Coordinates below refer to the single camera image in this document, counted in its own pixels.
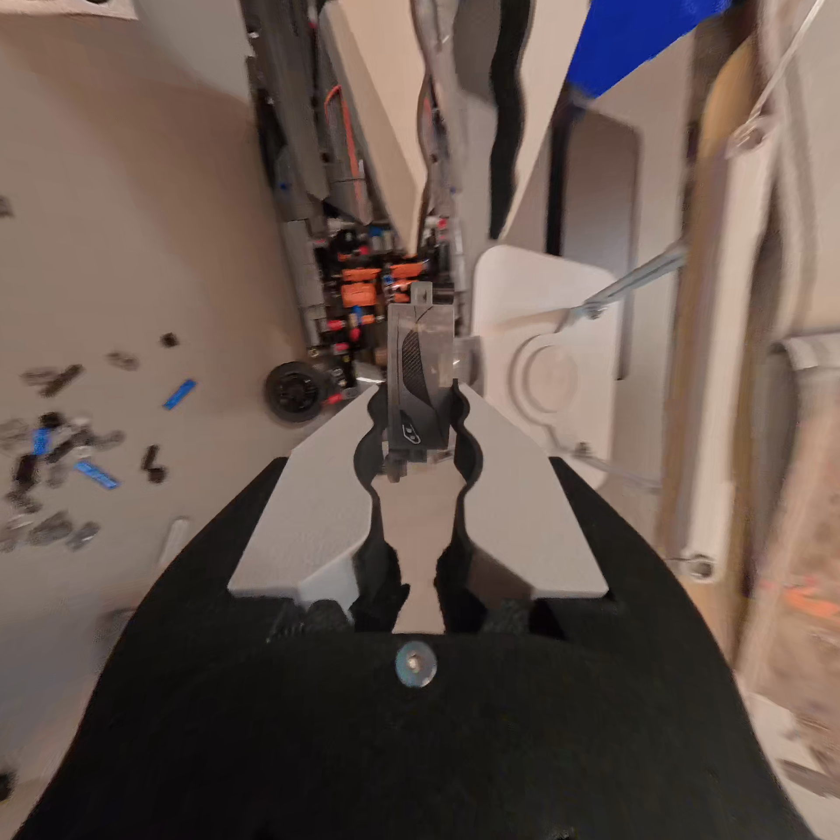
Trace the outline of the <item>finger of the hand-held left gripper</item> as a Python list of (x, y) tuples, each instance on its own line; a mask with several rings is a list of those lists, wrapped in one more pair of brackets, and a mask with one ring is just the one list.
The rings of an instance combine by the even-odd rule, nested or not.
[(319, 22), (362, 134), (367, 169), (400, 244), (414, 256), (427, 208), (428, 166), (419, 131), (427, 67), (413, 4), (327, 2)]
[(539, 158), (591, 3), (502, 1), (490, 91), (489, 238), (507, 236)]

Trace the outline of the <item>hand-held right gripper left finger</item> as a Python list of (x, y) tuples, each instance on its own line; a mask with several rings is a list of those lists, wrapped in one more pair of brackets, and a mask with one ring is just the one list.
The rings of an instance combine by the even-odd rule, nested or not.
[(334, 602), (360, 631), (391, 632), (409, 592), (385, 540), (373, 480), (383, 465), (385, 384), (295, 447), (227, 589), (236, 597)]

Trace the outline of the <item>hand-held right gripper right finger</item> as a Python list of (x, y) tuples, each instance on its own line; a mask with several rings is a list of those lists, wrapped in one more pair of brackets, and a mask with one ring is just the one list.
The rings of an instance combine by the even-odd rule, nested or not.
[(547, 456), (469, 385), (451, 401), (464, 484), (434, 587), (447, 634), (477, 634), (513, 613), (529, 627), (539, 601), (596, 600), (608, 583)]

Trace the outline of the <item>grey lego car model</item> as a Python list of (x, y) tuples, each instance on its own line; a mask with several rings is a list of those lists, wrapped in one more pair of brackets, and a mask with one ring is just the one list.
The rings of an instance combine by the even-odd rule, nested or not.
[(428, 166), (419, 248), (407, 255), (366, 165), (361, 130), (319, 22), (327, 2), (240, 2), (251, 48), (248, 84), (266, 180), (275, 201), (307, 350), (268, 373), (270, 413), (303, 425), (381, 382), (387, 314), (411, 285), (434, 287), (466, 328), (468, 281), (457, 216), (454, 72), (445, 68), (442, 13), (457, 2), (411, 2), (427, 67), (420, 139)]

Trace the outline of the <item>dark grey lego fender assembly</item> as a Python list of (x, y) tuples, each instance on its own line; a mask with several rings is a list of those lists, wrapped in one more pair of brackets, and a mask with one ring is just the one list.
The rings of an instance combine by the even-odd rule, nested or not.
[(434, 302), (431, 282), (416, 281), (408, 302), (389, 306), (387, 327), (385, 473), (397, 483), (410, 465), (450, 448), (455, 309)]

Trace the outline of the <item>cluster of small lego connectors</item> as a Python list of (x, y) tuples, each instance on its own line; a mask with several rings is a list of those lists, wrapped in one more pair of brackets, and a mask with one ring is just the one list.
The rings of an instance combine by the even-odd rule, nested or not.
[[(32, 454), (32, 434), (38, 426), (52, 429), (51, 450), (43, 458)], [(2, 421), (2, 554), (23, 549), (78, 553), (87, 548), (102, 525), (89, 512), (90, 501), (81, 496), (85, 490), (105, 489), (73, 466), (88, 459), (121, 481), (101, 461), (127, 440), (120, 428), (98, 428), (89, 416), (59, 411)]]

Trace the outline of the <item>lego instruction booklet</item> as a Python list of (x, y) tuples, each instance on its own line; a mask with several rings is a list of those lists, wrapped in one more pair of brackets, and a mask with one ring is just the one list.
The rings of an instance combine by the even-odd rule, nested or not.
[(838, 800), (839, 6), (762, 2), (780, 123), (775, 311), (753, 408), (738, 675), (782, 781)]

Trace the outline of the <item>blue plastic bin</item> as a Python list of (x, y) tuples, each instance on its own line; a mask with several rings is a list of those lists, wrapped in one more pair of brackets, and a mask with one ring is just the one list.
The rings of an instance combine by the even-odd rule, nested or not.
[(731, 1), (592, 1), (566, 80), (599, 98)]

